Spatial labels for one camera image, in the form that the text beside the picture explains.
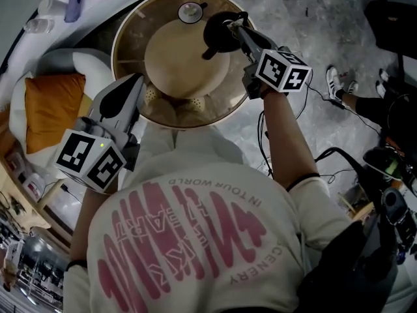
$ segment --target plastic container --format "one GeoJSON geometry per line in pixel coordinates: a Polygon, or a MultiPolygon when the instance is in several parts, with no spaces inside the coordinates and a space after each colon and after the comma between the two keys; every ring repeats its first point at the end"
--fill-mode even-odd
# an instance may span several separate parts
{"type": "Polygon", "coordinates": [[[40,16],[64,16],[68,5],[59,0],[42,0],[38,6],[40,16]]]}
{"type": "Polygon", "coordinates": [[[45,191],[45,180],[36,173],[32,173],[25,182],[23,182],[24,189],[35,200],[38,201],[45,191]]]}
{"type": "Polygon", "coordinates": [[[49,20],[47,18],[35,18],[33,20],[29,20],[23,26],[23,30],[27,33],[46,34],[53,29],[54,25],[55,22],[53,20],[49,20]]]}
{"type": "Polygon", "coordinates": [[[16,177],[25,171],[25,162],[18,152],[13,152],[6,158],[6,161],[16,177]]]}

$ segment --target pink graphic print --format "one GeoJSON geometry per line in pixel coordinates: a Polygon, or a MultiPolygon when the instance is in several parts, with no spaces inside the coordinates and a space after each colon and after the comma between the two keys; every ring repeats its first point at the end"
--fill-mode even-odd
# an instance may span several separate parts
{"type": "Polygon", "coordinates": [[[266,235],[265,227],[253,213],[242,210],[233,201],[226,203],[216,192],[209,194],[214,206],[214,212],[209,213],[194,189],[185,188],[182,191],[179,186],[173,186],[172,191],[176,199],[173,202],[184,211],[183,215],[193,228],[199,246],[191,244],[183,224],[158,183],[143,185],[144,201],[141,201],[137,191],[131,192],[128,203],[121,200],[119,210],[111,214],[116,242],[109,235],[104,235],[106,256],[97,261],[98,277],[107,298],[113,298],[123,312],[148,311],[143,298],[145,293],[140,291],[146,291],[151,299],[159,299],[161,292],[171,291],[164,270],[181,282],[184,277],[191,276],[192,271],[198,280],[207,277],[205,267],[210,266],[211,274],[216,278],[225,267],[233,266],[233,246],[237,247],[244,261],[254,262],[255,247],[261,246],[261,238],[266,235]],[[193,208],[198,210],[205,224],[199,223],[193,208]],[[220,228],[215,227],[214,216],[220,228]],[[252,245],[244,243],[240,233],[247,233],[252,245]],[[224,265],[221,260],[216,261],[213,249],[219,252],[224,265]],[[203,251],[207,260],[202,263],[196,250],[203,251]],[[137,277],[141,284],[134,282],[137,277]]]}

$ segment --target black strap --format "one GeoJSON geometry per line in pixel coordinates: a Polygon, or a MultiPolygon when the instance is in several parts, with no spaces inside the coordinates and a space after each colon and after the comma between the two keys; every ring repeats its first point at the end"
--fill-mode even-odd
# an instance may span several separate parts
{"type": "Polygon", "coordinates": [[[73,267],[75,265],[79,265],[80,267],[83,267],[83,268],[87,269],[87,261],[85,261],[85,260],[74,260],[74,261],[71,261],[70,263],[68,263],[68,265],[66,266],[65,271],[68,271],[71,267],[73,267]]]}
{"type": "Polygon", "coordinates": [[[292,182],[288,188],[287,191],[289,192],[292,188],[294,188],[297,184],[299,184],[301,181],[304,181],[306,179],[309,179],[310,177],[320,177],[320,175],[318,173],[310,173],[310,174],[305,174],[302,177],[298,178],[297,180],[295,180],[294,182],[292,182]]]}

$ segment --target sleeve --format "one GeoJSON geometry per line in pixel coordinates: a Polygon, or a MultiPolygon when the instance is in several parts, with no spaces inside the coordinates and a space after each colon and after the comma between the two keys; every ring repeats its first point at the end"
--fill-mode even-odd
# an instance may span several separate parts
{"type": "Polygon", "coordinates": [[[327,184],[319,177],[305,179],[289,194],[297,208],[307,246],[322,251],[352,220],[330,199],[327,184]]]}
{"type": "Polygon", "coordinates": [[[90,311],[89,274],[75,265],[64,274],[64,313],[90,311]]]}

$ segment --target orange pillow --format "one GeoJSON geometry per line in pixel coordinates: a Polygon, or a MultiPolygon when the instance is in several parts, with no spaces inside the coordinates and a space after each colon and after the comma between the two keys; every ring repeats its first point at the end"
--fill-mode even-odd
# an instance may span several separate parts
{"type": "Polygon", "coordinates": [[[78,116],[85,76],[66,74],[26,78],[27,154],[57,145],[78,116]]]}

